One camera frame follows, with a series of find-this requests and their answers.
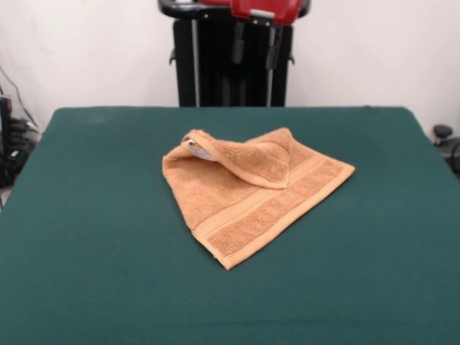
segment table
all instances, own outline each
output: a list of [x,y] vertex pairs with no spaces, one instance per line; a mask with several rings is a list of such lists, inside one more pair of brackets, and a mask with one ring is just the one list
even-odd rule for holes
[[[356,172],[226,271],[162,156],[279,127]],[[460,344],[459,206],[402,108],[61,109],[0,215],[0,344]]]

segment folded towel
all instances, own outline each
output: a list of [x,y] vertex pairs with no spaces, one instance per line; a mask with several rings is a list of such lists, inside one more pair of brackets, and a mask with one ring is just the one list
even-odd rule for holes
[[193,130],[163,158],[162,168],[192,235],[227,270],[354,172],[296,142],[284,128],[245,143]]

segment cable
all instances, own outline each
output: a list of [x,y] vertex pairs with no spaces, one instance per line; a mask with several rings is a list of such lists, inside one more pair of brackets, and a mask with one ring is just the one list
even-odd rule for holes
[[1,65],[0,65],[0,72],[1,72],[1,74],[3,74],[5,79],[7,79],[8,82],[14,87],[14,89],[16,90],[16,95],[17,95],[17,100],[19,102],[19,105],[21,106],[22,110],[24,110],[24,113],[26,113],[26,115],[29,118],[29,120],[34,124],[35,127],[38,128],[37,122],[35,122],[35,120],[32,117],[32,115],[30,115],[30,113],[28,112],[28,110],[24,106],[24,103],[22,103],[22,98],[21,98],[21,93],[19,92],[19,88],[14,83],[14,81],[12,81],[11,78],[6,74],[6,72],[4,71],[4,69],[3,69],[3,67]]

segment towel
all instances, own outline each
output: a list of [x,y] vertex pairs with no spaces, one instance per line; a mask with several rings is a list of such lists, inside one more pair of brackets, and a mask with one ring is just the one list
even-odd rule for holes
[[329,196],[354,167],[281,128],[244,143],[192,130],[163,157],[162,171],[192,235],[230,270]]

